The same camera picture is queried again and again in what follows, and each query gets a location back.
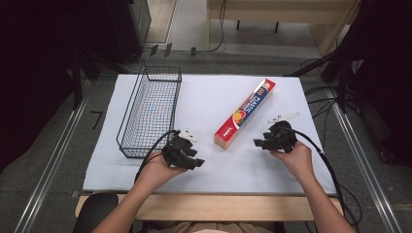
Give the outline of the black cabinet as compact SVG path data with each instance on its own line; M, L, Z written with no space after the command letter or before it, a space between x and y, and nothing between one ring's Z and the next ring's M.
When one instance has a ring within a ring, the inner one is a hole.
M114 26L119 62L126 64L143 53L152 22L148 0L106 0Z

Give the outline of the person's right hand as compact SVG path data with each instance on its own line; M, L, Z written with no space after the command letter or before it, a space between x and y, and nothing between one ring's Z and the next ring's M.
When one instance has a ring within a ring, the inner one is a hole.
M271 150L269 153L282 161L289 172L300 183L315 178L312 165L312 151L302 142L297 141L291 152Z

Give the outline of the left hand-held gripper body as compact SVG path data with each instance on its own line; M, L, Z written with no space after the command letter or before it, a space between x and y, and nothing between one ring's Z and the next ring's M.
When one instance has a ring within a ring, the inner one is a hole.
M165 147L161 150L163 157L168 166L181 167L181 161L184 158L195 158L187 156L188 149L192 149L192 143L196 142L196 139L187 130L172 130L172 138L167 141Z

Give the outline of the white table cover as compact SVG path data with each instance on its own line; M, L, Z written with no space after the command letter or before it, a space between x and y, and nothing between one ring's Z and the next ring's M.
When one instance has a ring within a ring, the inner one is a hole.
M120 75L97 145L89 161L83 188L87 191L127 191L141 164L125 157L117 134L136 81ZM275 87L228 149L214 142L214 134L260 83L259 77L185 74L178 97L175 126L189 131L204 163L160 188L162 193L301 194L302 188L285 165L254 141L267 131L274 117L283 116L311 150L321 146L302 85L297 78L274 78Z

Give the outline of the light wooden furniture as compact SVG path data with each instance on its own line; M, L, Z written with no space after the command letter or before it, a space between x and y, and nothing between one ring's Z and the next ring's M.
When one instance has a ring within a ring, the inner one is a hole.
M341 31L357 17L362 0L206 0L206 48L210 21L229 20L307 23L321 56L329 54Z

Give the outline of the person's left hand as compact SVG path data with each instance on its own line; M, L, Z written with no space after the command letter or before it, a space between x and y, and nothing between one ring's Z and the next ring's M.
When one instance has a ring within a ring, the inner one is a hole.
M142 167L135 184L152 193L186 171L184 168L169 167L161 153L153 153Z

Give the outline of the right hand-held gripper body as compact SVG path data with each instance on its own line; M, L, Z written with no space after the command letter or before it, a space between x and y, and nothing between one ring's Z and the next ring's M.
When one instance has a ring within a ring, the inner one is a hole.
M284 152L291 152L297 142L292 126L289 123L289 119L299 117L300 112L292 114L277 115L268 120L271 123L269 128L272 138L278 144L277 150L283 150Z

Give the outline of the wooden table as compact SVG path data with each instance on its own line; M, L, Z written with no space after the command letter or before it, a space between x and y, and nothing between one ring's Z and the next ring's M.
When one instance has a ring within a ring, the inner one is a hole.
M151 195L135 218L166 221L303 221L314 219L305 196L183 193Z

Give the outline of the red plastic wrap box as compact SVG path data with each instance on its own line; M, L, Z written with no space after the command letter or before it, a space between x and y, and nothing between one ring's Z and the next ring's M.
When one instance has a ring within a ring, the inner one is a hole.
M276 83L263 79L214 134L214 143L227 150L270 96Z

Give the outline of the black curtain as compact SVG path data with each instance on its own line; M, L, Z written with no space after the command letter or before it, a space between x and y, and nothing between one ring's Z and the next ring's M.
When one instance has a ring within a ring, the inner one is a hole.
M96 0L0 0L0 172L73 93L67 71Z
M412 0L362 0L330 66L345 72L372 137L389 164L412 167Z

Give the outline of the metal floor rail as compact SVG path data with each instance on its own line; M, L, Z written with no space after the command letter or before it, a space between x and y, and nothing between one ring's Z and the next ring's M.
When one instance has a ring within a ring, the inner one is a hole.
M44 203L57 169L59 168L75 129L82 117L92 87L92 81L85 81L81 86L84 96L82 97L78 107L71 112L71 115L58 138L42 176L38 180L37 185L28 199L14 233L30 233L30 229Z
M364 152L361 142L352 126L347 115L344 114L338 105L333 107L333 111L337 117L339 125L345 135L346 141L349 144L351 152L358 164L360 173L365 181L366 187L372 198L374 206L382 219L387 233L403 233L402 228L398 222L398 219L393 210L385 191L378 181L369 161L367 160L366 153Z

